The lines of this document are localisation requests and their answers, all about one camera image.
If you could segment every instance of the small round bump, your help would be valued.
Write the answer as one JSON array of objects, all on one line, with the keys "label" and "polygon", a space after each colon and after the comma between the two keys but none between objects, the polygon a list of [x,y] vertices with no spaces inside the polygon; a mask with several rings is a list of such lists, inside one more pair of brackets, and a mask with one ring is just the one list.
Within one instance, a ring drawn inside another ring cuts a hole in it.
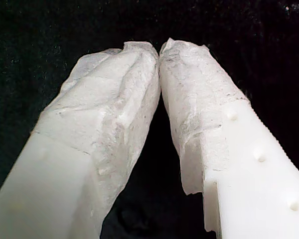
[{"label": "small round bump", "polygon": [[255,151],[254,151],[254,157],[260,163],[263,163],[263,162],[266,161],[266,157],[265,157],[263,151],[261,149],[259,149],[259,148],[255,149]]},{"label": "small round bump", "polygon": [[227,118],[232,121],[235,121],[238,118],[238,114],[236,111],[231,110],[227,113]]},{"label": "small round bump", "polygon": [[109,174],[110,170],[111,170],[110,166],[101,167],[98,169],[98,173],[100,176],[103,176],[103,175]]},{"label": "small round bump", "polygon": [[298,202],[292,202],[292,203],[289,204],[289,208],[292,211],[296,212],[296,211],[299,210],[299,203]]}]

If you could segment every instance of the white plastic object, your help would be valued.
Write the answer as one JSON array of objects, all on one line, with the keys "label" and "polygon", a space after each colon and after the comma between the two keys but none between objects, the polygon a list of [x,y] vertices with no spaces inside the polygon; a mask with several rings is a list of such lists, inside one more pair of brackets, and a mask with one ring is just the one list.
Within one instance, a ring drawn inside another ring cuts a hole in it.
[{"label": "white plastic object", "polygon": [[79,59],[0,189],[0,239],[99,237],[157,108],[157,64],[147,42]]},{"label": "white plastic object", "polygon": [[186,194],[223,239],[299,239],[299,171],[206,46],[169,39],[159,77]]}]

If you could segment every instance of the black fabric background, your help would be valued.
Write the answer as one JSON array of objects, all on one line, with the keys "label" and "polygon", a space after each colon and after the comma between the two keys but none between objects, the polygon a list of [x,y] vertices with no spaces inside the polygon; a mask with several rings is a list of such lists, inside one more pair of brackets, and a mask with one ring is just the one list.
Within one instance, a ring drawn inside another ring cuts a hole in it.
[{"label": "black fabric background", "polygon": [[[0,0],[0,186],[82,55],[169,37],[205,44],[299,169],[299,1]],[[162,100],[103,239],[215,238],[185,196]]]}]

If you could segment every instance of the black velvet backdrop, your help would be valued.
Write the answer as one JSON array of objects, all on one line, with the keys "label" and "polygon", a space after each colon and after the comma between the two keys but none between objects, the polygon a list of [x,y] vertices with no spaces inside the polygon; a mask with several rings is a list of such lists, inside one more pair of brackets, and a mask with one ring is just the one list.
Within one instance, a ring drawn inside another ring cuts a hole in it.
[{"label": "black velvet backdrop", "polygon": [[[299,1],[0,0],[0,186],[79,57],[169,37],[210,48],[299,169]],[[215,238],[202,195],[182,190],[162,101],[101,238]]]}]

